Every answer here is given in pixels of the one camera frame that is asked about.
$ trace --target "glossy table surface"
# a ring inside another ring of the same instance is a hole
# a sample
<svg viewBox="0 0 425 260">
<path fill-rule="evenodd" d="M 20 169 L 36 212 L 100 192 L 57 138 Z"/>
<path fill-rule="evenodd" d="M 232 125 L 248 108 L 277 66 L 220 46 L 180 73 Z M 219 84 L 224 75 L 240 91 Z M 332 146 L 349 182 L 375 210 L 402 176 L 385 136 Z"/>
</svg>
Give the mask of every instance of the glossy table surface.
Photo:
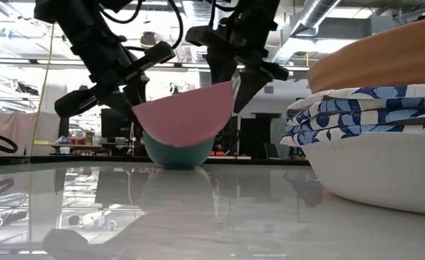
<svg viewBox="0 0 425 260">
<path fill-rule="evenodd" d="M 425 259 L 425 215 L 347 201 L 309 166 L 0 166 L 0 259 Z"/>
</svg>

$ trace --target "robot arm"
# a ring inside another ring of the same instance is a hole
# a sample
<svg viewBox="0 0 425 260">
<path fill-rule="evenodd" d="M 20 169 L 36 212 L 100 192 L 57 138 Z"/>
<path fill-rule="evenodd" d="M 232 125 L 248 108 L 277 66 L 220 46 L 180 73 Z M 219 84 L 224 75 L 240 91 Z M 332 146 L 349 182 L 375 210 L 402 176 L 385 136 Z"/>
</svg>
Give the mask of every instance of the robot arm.
<svg viewBox="0 0 425 260">
<path fill-rule="evenodd" d="M 122 23 L 135 19 L 143 1 L 138 1 L 133 18 Z M 176 10 L 173 0 L 168 1 Z M 76 90 L 57 100 L 55 109 L 60 116 L 75 116 L 97 104 L 108 105 L 137 124 L 131 107 L 145 102 L 147 77 L 144 71 L 175 55 L 172 47 L 163 41 L 145 50 L 140 59 L 122 45 L 125 38 L 111 32 L 100 12 L 102 7 L 118 12 L 130 2 L 36 0 L 35 18 L 60 25 L 72 44 L 72 52 L 82 59 L 95 83 L 90 90 Z M 210 65 L 213 84 L 231 80 L 237 64 L 245 65 L 245 70 L 240 73 L 242 87 L 234 109 L 238 113 L 272 79 L 288 78 L 288 71 L 283 67 L 262 60 L 267 57 L 265 42 L 269 31 L 277 28 L 273 20 L 280 0 L 239 0 L 234 8 L 218 6 L 216 0 L 209 2 L 213 6 L 212 17 L 216 7 L 232 12 L 231 16 L 222 19 L 217 30 L 213 29 L 211 22 L 208 26 L 190 28 L 186 41 L 207 46 L 205 58 Z M 122 85 L 126 85 L 124 92 L 119 92 Z"/>
</svg>

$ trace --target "computer monitor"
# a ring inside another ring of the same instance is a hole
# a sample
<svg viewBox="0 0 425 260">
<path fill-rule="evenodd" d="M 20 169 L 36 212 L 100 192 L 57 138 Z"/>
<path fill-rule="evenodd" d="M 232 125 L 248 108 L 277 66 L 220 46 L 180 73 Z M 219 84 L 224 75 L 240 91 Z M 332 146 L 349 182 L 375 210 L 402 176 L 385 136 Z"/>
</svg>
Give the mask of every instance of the computer monitor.
<svg viewBox="0 0 425 260">
<path fill-rule="evenodd" d="M 131 121 L 122 113 L 111 108 L 102 109 L 102 137 L 126 137 L 131 133 Z"/>
</svg>

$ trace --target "white bowl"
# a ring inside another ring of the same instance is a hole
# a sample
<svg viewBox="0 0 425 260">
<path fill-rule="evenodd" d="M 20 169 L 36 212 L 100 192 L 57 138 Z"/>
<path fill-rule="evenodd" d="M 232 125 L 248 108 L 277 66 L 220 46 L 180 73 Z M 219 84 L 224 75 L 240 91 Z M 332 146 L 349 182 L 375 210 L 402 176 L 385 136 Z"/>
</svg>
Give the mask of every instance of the white bowl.
<svg viewBox="0 0 425 260">
<path fill-rule="evenodd" d="M 323 186 L 334 194 L 425 213 L 425 134 L 366 133 L 302 149 Z"/>
</svg>

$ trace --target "teal bowl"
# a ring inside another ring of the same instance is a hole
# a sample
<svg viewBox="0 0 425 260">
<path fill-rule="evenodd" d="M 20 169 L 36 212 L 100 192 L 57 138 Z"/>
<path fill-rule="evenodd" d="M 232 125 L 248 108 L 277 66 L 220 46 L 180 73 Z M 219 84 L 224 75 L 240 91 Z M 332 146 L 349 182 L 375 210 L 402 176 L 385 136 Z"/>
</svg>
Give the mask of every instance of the teal bowl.
<svg viewBox="0 0 425 260">
<path fill-rule="evenodd" d="M 161 144 L 154 140 L 147 132 L 143 132 L 145 149 L 150 159 L 166 169 L 191 170 L 204 163 L 209 157 L 214 145 L 214 138 L 210 141 L 190 147 L 174 147 Z"/>
</svg>

